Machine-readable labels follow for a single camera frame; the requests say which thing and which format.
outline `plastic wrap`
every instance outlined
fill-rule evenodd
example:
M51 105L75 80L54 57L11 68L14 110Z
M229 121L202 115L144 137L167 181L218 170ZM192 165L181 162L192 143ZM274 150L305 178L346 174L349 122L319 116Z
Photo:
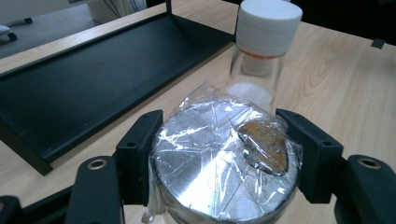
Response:
M158 131L144 222L272 223L298 183L302 149L287 123L205 84Z

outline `black metal shelf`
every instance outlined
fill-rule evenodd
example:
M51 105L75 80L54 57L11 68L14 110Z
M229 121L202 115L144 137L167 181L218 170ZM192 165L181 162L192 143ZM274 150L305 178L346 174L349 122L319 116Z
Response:
M0 138L50 162L233 40L168 11L0 76Z

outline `white lid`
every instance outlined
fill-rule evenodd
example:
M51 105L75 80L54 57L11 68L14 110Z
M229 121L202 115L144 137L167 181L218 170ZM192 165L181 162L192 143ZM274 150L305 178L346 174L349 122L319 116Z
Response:
M279 56L289 49L303 11L282 0L245 0L239 8L236 44L248 52Z

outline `light wood surface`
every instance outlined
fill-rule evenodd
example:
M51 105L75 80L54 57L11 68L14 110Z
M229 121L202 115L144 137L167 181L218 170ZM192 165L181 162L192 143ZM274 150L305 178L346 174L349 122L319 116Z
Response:
M237 6L220 0L174 0L174 13L233 33ZM98 36L165 11L164 5L103 24L91 30L0 60L0 73L79 46ZM286 55L275 107L297 112L344 145L344 157L362 154L396 170L396 47L370 47L372 40L301 23ZM208 81L223 89L233 45L132 109L40 175L0 142L0 195L16 195L22 206L74 183L78 166L99 155L111 155L139 116L162 109L167 118L191 91ZM298 191L278 223L335 223L331 204L309 204ZM127 223L140 223L142 206L126 206ZM158 217L154 223L163 223Z

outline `brown food item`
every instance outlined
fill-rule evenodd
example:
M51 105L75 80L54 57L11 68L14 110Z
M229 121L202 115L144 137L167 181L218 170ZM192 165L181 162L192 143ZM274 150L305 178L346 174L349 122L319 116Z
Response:
M260 160L260 167L273 175L283 175L288 170L288 154L285 137L276 130L255 121L249 121L238 129L249 154Z

